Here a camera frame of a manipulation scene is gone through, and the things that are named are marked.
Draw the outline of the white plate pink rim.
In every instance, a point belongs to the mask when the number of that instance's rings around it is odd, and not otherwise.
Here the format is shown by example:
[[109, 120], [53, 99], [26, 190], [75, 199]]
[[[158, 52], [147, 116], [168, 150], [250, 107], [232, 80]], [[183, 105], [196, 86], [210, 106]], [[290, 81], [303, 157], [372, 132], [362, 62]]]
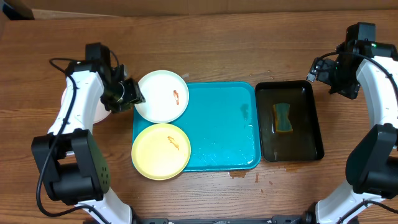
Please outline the white plate pink rim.
[[68, 122], [76, 121], [87, 127], [104, 120], [110, 113], [98, 94], [90, 95], [88, 90], [77, 90]]

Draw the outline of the white plate mint rim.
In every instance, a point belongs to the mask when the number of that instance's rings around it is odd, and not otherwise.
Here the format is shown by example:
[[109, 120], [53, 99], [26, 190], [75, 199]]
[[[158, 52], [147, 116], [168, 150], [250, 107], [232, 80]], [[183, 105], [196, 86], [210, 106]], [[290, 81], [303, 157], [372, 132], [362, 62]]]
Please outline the white plate mint rim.
[[152, 123], [169, 123], [180, 117], [189, 102], [184, 79], [168, 70], [156, 70], [138, 82], [145, 102], [135, 105], [137, 112]]

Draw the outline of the green yellow sponge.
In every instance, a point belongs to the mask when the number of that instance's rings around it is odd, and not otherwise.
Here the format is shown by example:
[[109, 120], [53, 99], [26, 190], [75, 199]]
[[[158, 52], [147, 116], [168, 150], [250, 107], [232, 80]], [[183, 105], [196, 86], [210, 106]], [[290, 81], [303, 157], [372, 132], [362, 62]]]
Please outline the green yellow sponge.
[[278, 103], [272, 106], [274, 116], [274, 131], [276, 133], [292, 133], [293, 127], [289, 120], [290, 105], [288, 103]]

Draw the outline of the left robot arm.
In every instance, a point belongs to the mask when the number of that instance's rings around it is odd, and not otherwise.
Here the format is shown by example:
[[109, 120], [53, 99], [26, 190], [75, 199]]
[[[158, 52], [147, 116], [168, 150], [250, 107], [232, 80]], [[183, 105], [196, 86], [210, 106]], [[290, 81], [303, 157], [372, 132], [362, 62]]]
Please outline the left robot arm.
[[110, 187], [108, 164], [93, 137], [98, 103], [112, 113], [129, 110], [144, 102], [138, 84], [124, 65], [103, 59], [70, 60], [62, 73], [67, 89], [58, 116], [31, 145], [40, 171], [39, 210], [48, 217], [84, 210], [98, 223], [140, 223]]

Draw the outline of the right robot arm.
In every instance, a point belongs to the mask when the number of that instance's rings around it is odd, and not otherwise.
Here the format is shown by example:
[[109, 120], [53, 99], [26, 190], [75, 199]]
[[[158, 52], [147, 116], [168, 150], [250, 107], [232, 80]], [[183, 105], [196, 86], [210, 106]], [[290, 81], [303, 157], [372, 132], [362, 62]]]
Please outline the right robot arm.
[[314, 60], [307, 80], [330, 85], [330, 93], [356, 98], [362, 88], [368, 107], [370, 130], [346, 162], [345, 181], [327, 198], [304, 213], [302, 223], [355, 223], [358, 215], [397, 196], [397, 49], [369, 37], [347, 40], [330, 54]]

